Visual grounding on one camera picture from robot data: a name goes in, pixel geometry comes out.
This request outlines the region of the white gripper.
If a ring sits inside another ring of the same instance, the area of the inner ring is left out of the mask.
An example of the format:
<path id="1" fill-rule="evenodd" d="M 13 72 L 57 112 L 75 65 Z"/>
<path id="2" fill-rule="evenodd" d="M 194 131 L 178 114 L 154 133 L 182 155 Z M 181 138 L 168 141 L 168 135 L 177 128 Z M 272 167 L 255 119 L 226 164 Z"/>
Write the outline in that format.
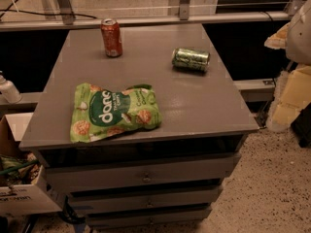
<path id="1" fill-rule="evenodd" d="M 282 132 L 311 103 L 311 67 L 307 66 L 311 65 L 311 0 L 302 5 L 290 23 L 268 37 L 264 45 L 273 50 L 286 49 L 287 58 L 299 63 L 291 72 L 282 71 L 277 79 L 265 123 L 269 130 Z"/>

